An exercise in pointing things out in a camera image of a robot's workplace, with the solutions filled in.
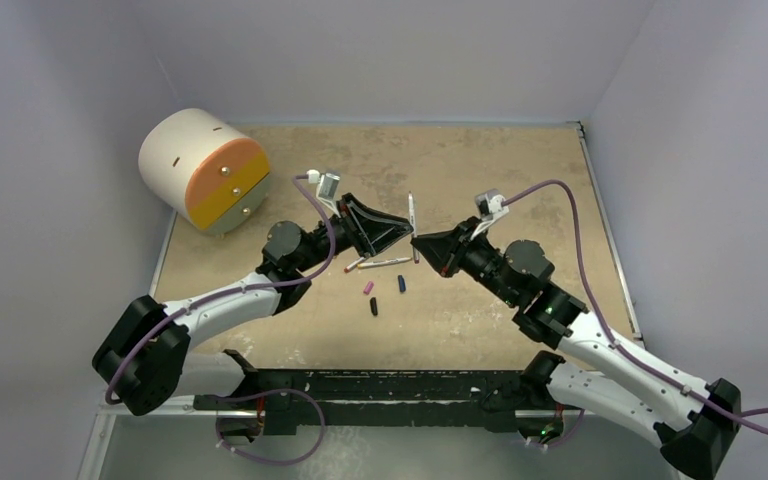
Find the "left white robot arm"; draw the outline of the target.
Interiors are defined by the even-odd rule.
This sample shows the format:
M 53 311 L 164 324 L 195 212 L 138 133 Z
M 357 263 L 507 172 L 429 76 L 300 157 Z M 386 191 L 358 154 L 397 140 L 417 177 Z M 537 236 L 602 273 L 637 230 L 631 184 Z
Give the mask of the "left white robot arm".
M 262 262 L 242 279 L 208 293 L 161 303 L 150 295 L 133 300 L 91 360 L 106 382 L 105 400 L 136 416 L 169 399 L 220 396 L 244 409 L 257 399 L 258 382 L 229 354 L 200 357 L 193 349 L 246 322 L 294 307 L 335 256 L 352 249 L 374 257 L 414 232 L 414 221 L 372 209 L 352 194 L 336 202 L 304 230 L 283 220 L 267 234 Z

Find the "pen with red tip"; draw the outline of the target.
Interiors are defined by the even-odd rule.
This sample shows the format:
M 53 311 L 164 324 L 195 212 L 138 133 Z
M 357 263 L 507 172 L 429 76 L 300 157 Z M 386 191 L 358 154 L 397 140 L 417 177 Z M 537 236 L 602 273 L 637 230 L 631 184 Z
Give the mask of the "pen with red tip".
M 343 272 L 344 272 L 344 273 L 350 273 L 350 272 L 352 272 L 353 270 L 355 270 L 355 269 L 356 269 L 356 268 L 357 268 L 357 267 L 358 267 L 358 266 L 359 266 L 361 263 L 363 263 L 363 262 L 364 262 L 364 258 L 363 258 L 363 257 L 361 257 L 361 258 L 359 258 L 359 259 L 357 259 L 357 260 L 353 261 L 353 262 L 352 262 L 352 263 L 350 263 L 349 265 L 347 265 L 347 266 L 346 266 L 346 267 L 343 269 Z

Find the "pen with orange tip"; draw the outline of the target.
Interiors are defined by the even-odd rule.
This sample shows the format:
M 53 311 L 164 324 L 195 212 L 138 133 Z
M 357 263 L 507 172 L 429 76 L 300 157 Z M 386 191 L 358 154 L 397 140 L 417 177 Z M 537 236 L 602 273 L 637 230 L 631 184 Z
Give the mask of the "pen with orange tip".
M 365 262 L 359 263 L 357 268 L 358 269 L 380 268 L 380 267 L 394 266 L 394 265 L 400 265 L 400 264 L 412 263 L 412 262 L 413 262 L 413 259 L 411 257 L 400 257 L 400 258 L 392 258 L 392 259 L 386 259 L 386 260 L 365 261 Z

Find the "pen with magenta end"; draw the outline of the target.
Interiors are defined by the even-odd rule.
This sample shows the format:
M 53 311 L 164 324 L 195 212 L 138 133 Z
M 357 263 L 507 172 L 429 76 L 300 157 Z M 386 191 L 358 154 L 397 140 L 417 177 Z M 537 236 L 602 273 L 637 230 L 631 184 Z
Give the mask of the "pen with magenta end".
M 408 192 L 408 219 L 412 228 L 411 232 L 411 248 L 412 248 L 412 260 L 414 264 L 420 263 L 420 254 L 416 247 L 413 246 L 413 240 L 417 237 L 417 219 L 416 219 L 416 202 L 415 197 L 411 191 Z

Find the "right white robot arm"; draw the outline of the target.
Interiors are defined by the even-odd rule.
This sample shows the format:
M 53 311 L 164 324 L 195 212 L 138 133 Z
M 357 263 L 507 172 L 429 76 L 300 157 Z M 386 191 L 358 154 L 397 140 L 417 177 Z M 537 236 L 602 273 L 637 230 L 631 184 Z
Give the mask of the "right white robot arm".
M 470 217 L 411 244 L 440 276 L 463 272 L 515 309 L 518 329 L 545 345 L 521 381 L 524 399 L 588 410 L 658 447 L 685 476 L 715 478 L 739 432 L 732 418 L 741 406 L 738 387 L 686 373 L 603 326 L 552 282 L 555 267 L 539 243 L 516 240 L 499 250 L 479 225 Z

